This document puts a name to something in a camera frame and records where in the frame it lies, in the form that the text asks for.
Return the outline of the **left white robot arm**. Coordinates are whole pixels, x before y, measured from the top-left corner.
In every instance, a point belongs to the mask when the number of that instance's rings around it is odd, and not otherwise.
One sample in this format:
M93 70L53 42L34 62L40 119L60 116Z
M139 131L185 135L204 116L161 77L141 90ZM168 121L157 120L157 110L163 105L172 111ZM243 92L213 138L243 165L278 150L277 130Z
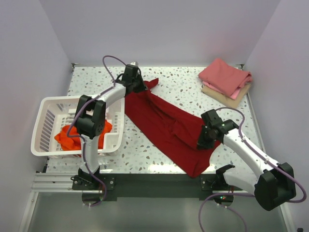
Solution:
M130 93L147 90L137 62L125 66L125 70L113 85L98 96L92 98L82 95L79 98L74 118L81 141L82 165L75 184L85 185L88 189L106 191L105 183L99 178L98 141L105 126L106 109Z

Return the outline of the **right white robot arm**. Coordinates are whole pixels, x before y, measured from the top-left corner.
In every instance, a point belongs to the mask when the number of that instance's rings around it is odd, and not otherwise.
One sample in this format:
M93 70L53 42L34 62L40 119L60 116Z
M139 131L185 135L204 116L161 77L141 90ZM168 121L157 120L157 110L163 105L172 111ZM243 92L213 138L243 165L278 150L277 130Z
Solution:
M234 164L216 170L215 185L221 190L238 187L253 195L260 206L270 211L296 196L294 171L259 149L242 133L233 120L223 121L215 109L201 115L204 122L197 141L198 149L214 148L220 142L232 149L251 169L254 177L238 174Z

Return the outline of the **dark red t-shirt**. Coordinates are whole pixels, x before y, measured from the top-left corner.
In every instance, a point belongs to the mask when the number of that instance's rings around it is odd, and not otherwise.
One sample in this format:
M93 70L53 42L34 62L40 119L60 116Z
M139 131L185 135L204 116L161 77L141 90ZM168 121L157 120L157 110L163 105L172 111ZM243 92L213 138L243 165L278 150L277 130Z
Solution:
M197 149L203 120L153 94L159 79L145 81L148 90L125 97L125 114L141 132L190 177L197 177L210 165L210 158L221 144Z

